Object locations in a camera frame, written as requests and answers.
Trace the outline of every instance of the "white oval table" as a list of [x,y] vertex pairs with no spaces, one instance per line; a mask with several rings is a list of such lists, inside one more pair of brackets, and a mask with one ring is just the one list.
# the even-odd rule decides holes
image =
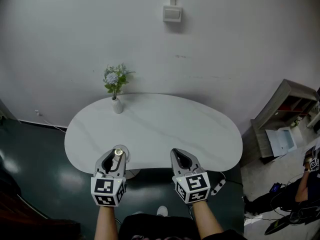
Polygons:
[[205,170],[233,168],[242,155],[242,138],[224,114],[198,102],[163,94],[119,96],[116,114],[111,98],[82,109],[69,124],[64,146],[71,164],[93,174],[96,161],[116,145],[130,153],[127,170],[170,168],[173,148],[195,155]]

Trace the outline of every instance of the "white shoe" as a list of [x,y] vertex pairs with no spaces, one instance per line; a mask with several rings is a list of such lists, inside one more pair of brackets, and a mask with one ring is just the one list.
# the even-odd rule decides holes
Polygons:
[[168,209],[167,207],[161,205],[158,210],[156,211],[156,215],[161,215],[163,217],[167,217],[168,216]]

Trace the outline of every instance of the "dark green floor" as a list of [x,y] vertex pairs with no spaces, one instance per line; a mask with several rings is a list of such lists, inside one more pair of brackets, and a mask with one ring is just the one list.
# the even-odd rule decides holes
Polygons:
[[[86,239],[93,239],[98,206],[90,194],[91,174],[77,170],[69,162],[64,147],[65,134],[59,130],[20,124],[6,120],[0,126],[0,156],[3,167],[21,188],[22,196],[30,204],[53,219],[70,219],[81,223]],[[208,172],[211,186],[222,175]],[[240,167],[226,171],[229,180],[241,182]],[[155,214],[159,206],[167,206],[170,216],[189,217],[187,206],[174,191],[172,170],[144,169],[127,181],[127,191],[117,219],[137,211]],[[244,231],[242,186],[227,181],[208,203],[221,226]]]

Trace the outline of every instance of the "forearm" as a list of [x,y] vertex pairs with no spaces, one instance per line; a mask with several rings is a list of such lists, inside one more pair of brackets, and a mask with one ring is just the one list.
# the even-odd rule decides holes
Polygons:
[[302,201],[308,200],[307,182],[308,182],[309,174],[310,174],[309,172],[305,171],[301,178],[298,190],[295,195],[296,202],[302,202]]
[[194,202],[192,206],[201,239],[224,231],[206,201]]
[[113,207],[100,206],[94,240],[118,240],[118,231]]

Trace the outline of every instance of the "gray shelving unit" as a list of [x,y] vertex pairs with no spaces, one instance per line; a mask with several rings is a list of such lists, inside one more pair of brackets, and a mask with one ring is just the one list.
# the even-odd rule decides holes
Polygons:
[[298,116],[305,117],[318,100],[314,89],[284,79],[263,110],[251,120],[251,128],[242,135],[240,165],[258,158],[273,157],[266,130],[290,126]]

